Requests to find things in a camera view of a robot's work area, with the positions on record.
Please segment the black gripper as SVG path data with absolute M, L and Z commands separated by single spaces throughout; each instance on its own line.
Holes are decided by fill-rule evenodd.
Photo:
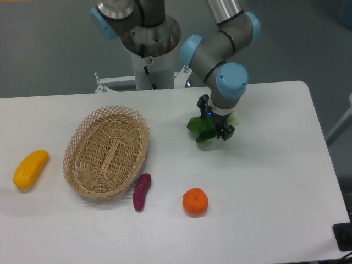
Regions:
M 200 109 L 200 117 L 207 118 L 215 125 L 217 128 L 217 139 L 221 138 L 223 141 L 226 141 L 230 139 L 235 132 L 235 127 L 227 124 L 230 113 L 223 113 L 222 111 L 217 110 L 215 107 L 208 105 L 208 100 L 208 94 L 204 94 L 198 99 L 196 105 Z

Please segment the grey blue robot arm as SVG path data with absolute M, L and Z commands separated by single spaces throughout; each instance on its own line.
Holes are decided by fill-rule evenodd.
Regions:
M 210 88 L 198 99 L 200 116 L 188 122 L 196 142 L 227 140 L 234 134 L 229 117 L 244 94 L 249 76 L 240 64 L 229 61 L 261 33 L 258 18 L 244 12 L 237 1 L 208 1 L 217 25 L 212 38 L 192 35 L 181 40 L 178 22 L 166 14 L 164 1 L 98 1 L 90 9 L 96 27 L 107 39 L 120 39 L 133 60 L 136 88 L 174 87 L 173 52 L 180 48 L 186 67 Z

